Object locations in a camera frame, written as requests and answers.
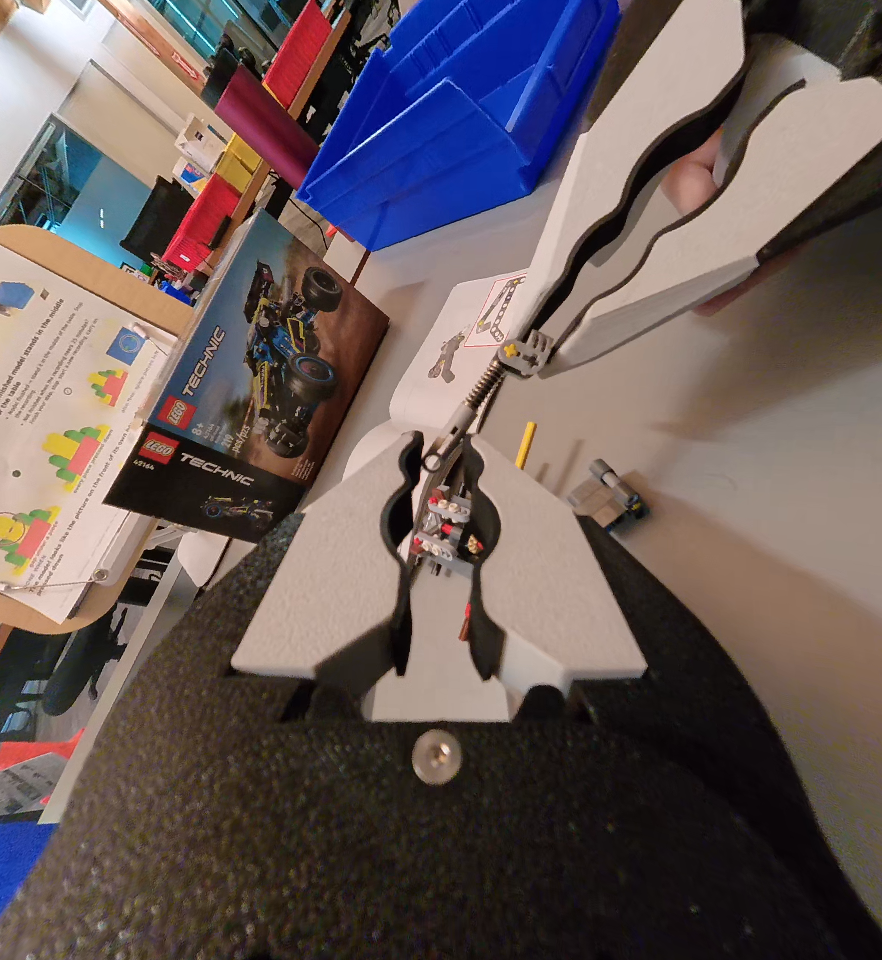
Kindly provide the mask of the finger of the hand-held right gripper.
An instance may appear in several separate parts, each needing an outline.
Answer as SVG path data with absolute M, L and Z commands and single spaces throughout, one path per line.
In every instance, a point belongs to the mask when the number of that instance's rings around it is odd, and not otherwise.
M 882 143 L 882 82 L 797 84 L 757 120 L 709 203 L 660 231 L 624 282 L 593 299 L 544 378 L 584 366 L 744 282 L 761 250 Z
M 704 143 L 744 82 L 738 1 L 634 2 L 620 23 L 535 250 L 518 332 L 544 326 L 643 191 Z

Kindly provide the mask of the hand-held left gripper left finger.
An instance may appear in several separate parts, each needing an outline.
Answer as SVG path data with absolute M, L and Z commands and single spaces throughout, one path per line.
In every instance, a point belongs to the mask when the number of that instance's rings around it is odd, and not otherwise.
M 409 431 L 305 511 L 231 657 L 243 674 L 380 679 L 406 672 L 411 574 L 399 546 L 413 530 L 423 434 Z

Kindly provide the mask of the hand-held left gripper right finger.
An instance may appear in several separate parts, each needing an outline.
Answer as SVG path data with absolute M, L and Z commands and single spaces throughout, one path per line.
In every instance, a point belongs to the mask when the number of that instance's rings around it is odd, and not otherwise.
M 647 661 L 578 516 L 481 438 L 463 448 L 471 524 L 482 545 L 471 574 L 471 659 L 498 679 L 508 717 L 548 687 L 632 680 Z

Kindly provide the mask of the grey toy shock absorber assembly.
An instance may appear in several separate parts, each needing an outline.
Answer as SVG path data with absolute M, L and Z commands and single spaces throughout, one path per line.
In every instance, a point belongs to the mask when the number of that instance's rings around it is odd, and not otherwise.
M 530 378 L 545 365 L 554 346 L 553 338 L 532 329 L 524 340 L 500 346 L 471 390 L 455 408 L 445 428 L 423 454 L 422 466 L 431 474 L 449 466 L 462 448 L 483 403 L 507 376 Z

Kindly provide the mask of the toy set box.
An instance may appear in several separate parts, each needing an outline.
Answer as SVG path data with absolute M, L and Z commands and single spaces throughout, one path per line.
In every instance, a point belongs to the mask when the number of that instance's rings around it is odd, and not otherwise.
M 312 486 L 389 319 L 265 212 L 192 319 L 104 501 L 253 544 Z

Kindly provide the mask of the person's right hand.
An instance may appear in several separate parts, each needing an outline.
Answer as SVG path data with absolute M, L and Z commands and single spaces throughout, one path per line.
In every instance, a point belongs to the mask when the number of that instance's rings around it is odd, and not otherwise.
M 722 134 L 721 127 L 697 149 L 675 161 L 662 180 L 663 195 L 681 217 L 698 210 L 717 192 L 713 170 Z

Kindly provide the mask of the blue bin with square tag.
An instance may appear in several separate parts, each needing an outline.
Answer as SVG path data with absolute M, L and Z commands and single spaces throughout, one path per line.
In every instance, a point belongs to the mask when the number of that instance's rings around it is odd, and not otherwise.
M 531 68 L 474 102 L 448 78 L 410 99 L 382 66 L 351 91 L 300 200 L 376 251 L 532 192 L 505 126 Z

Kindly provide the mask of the open instruction booklet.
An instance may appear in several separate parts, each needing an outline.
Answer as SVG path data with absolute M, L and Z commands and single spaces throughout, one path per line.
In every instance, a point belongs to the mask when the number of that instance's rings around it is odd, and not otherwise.
M 512 270 L 454 286 L 422 345 L 399 379 L 387 422 L 355 446 L 343 478 L 355 474 L 403 433 L 423 433 L 429 447 L 508 340 L 514 301 L 527 270 Z

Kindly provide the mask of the orange cone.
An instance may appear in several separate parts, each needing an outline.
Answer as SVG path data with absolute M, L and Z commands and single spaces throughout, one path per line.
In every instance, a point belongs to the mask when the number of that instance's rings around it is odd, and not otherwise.
M 85 729 L 82 727 L 75 735 L 66 741 L 1 741 L 0 742 L 0 771 L 15 765 L 32 761 L 39 757 L 56 755 L 68 761 L 77 748 Z

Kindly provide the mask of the red panel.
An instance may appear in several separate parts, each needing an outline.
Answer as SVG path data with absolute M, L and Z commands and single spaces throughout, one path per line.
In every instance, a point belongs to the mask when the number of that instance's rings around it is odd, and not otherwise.
M 162 258 L 182 270 L 193 270 L 217 246 L 215 237 L 231 219 L 240 193 L 219 174 L 212 174 L 195 198 Z
M 305 2 L 266 67 L 262 85 L 291 115 L 307 103 L 337 44 L 347 34 L 351 6 L 352 2 Z

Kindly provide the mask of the magenta panel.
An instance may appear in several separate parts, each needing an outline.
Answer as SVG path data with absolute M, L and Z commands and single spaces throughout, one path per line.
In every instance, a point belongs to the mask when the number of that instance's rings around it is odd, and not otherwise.
M 246 66 L 236 67 L 214 112 L 282 180 L 302 186 L 319 146 Z

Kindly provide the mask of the black monitor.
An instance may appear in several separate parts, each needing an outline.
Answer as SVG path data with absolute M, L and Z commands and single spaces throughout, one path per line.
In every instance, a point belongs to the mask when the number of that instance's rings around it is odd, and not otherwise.
M 128 233 L 118 241 L 128 255 L 143 262 L 169 247 L 195 197 L 180 183 L 157 176 Z

